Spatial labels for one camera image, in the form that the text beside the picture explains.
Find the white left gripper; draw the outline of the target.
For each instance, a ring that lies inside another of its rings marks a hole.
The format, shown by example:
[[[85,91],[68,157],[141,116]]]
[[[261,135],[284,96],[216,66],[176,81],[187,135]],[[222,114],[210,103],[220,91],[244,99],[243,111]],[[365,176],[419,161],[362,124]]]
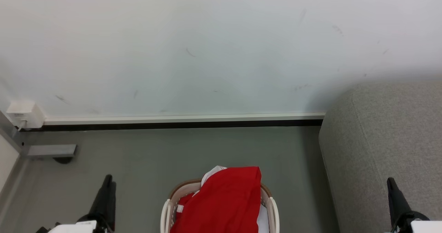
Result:
[[[89,214],[75,224],[59,224],[49,233],[107,233],[108,224],[115,228],[116,182],[106,175],[90,208]]]

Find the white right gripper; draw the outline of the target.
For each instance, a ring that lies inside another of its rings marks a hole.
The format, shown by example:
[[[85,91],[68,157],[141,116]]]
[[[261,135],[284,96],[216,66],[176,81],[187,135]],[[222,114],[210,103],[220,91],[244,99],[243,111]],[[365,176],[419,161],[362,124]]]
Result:
[[[387,187],[392,233],[442,232],[442,221],[432,221],[422,213],[411,210],[394,178],[387,179]]]

